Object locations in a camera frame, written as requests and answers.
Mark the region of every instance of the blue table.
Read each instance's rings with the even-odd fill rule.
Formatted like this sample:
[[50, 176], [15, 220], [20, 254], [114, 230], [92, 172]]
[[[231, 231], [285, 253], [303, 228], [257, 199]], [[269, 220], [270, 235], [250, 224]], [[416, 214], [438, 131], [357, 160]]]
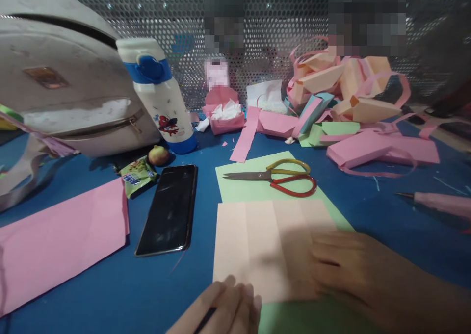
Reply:
[[[401, 123], [405, 135], [417, 130]], [[198, 133], [199, 148], [177, 156], [173, 165], [195, 164], [198, 189], [191, 246], [181, 257], [173, 253], [136, 258], [140, 237], [156, 187], [129, 200], [129, 244], [77, 277], [22, 306], [0, 320], [0, 332], [25, 333], [162, 333], [212, 280], [217, 204], [216, 166], [230, 163], [231, 149], [239, 133], [214, 137]], [[0, 165], [11, 167], [23, 152], [26, 136], [0, 147]], [[471, 236], [460, 234], [468, 224], [449, 215], [431, 212], [395, 196], [393, 192], [456, 194], [434, 176], [466, 191], [471, 186], [471, 167], [464, 155], [437, 142], [441, 164], [419, 167], [400, 179], [347, 175], [325, 156], [325, 150], [285, 145], [281, 139], [256, 134], [248, 158], [290, 150], [308, 163], [318, 184], [351, 225], [404, 255], [424, 270], [471, 288]], [[405, 173], [406, 166], [388, 167], [375, 162], [365, 171]], [[50, 161], [41, 168], [46, 184], [18, 206], [4, 212], [4, 226], [116, 178], [110, 160], [90, 160], [82, 155]]]

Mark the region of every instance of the snack packet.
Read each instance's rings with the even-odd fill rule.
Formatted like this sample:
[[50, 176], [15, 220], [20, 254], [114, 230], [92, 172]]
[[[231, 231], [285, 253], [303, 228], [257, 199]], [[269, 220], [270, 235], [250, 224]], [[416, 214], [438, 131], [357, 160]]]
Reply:
[[124, 167], [119, 174], [124, 180], [124, 191], [128, 199], [132, 193], [149, 182], [155, 181], [157, 177], [157, 173], [147, 163], [146, 156]]

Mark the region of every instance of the phone screen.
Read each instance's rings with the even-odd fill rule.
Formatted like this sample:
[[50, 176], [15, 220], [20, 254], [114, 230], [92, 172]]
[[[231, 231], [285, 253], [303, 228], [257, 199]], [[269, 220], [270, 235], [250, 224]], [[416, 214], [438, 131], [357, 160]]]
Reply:
[[190, 245], [196, 194], [195, 165], [166, 167], [137, 245], [137, 257], [176, 252]]

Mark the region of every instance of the white water bottle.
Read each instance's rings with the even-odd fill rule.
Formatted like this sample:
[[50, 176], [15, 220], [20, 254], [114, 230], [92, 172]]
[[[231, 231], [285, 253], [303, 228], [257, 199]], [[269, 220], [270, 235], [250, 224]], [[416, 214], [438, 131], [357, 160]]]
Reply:
[[116, 46], [137, 95], [170, 149], [186, 154], [196, 148], [180, 88], [158, 42], [153, 38], [119, 39]]

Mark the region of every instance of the apple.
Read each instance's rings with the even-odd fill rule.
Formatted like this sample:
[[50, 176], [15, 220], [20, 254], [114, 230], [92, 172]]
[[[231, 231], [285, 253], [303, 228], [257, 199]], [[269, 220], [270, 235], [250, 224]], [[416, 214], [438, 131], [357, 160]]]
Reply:
[[170, 158], [170, 153], [164, 147], [154, 145], [149, 151], [149, 162], [154, 166], [162, 166]]

